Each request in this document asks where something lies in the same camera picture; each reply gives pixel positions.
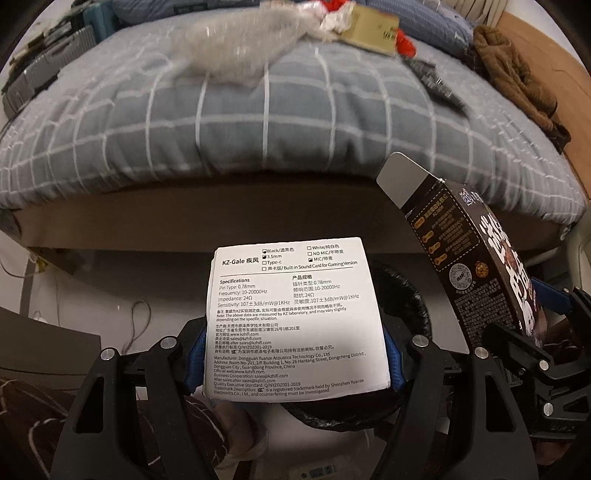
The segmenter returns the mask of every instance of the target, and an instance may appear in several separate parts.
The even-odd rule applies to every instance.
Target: gray plaid comforter
[[[540,129],[441,51],[416,42],[467,116],[431,100],[399,59],[339,43],[299,42],[257,87],[191,77],[169,36],[206,15],[127,28],[68,65],[0,141],[0,207],[242,172],[375,178],[401,151],[504,210],[565,224],[583,214]]]

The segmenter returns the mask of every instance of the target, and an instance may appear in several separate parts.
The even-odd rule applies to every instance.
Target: blue grip
[[[386,356],[388,357],[388,366],[390,368],[390,382],[395,391],[400,391],[406,384],[406,380],[402,374],[402,355],[386,328],[382,328],[384,330]]]
[[[556,290],[552,285],[548,285],[537,278],[532,278],[531,284],[534,287],[538,301],[543,307],[559,315],[568,315],[573,310],[568,294]]]
[[[184,380],[184,386],[189,392],[194,392],[195,389],[203,385],[203,375],[205,366],[205,337],[206,331],[203,329],[189,352],[187,359],[187,376]],[[402,356],[396,343],[388,331],[384,328],[384,342],[386,344],[386,356],[388,357],[388,367],[390,370],[390,380],[392,388],[399,391],[406,384],[404,376],[402,376]]]
[[[189,358],[187,359],[187,376],[183,384],[191,393],[195,392],[197,387],[203,385],[203,376],[205,373],[205,335],[206,329],[204,328],[191,347]]]

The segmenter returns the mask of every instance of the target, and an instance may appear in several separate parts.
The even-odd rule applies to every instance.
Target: wooden headboard
[[[591,195],[591,77],[569,52],[523,20],[504,12],[497,28],[511,39],[531,71],[558,99],[558,116],[573,139],[564,149]]]

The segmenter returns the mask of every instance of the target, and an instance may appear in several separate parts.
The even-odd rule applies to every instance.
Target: black snack box
[[[499,322],[540,344],[531,280],[506,233],[471,187],[444,181],[401,153],[376,180],[415,232],[445,289],[471,351]]]

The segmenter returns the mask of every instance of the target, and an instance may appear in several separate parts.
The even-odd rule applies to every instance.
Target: gray case
[[[16,116],[21,107],[39,92],[58,72],[96,45],[92,25],[58,40],[31,62],[2,95],[8,119]]]

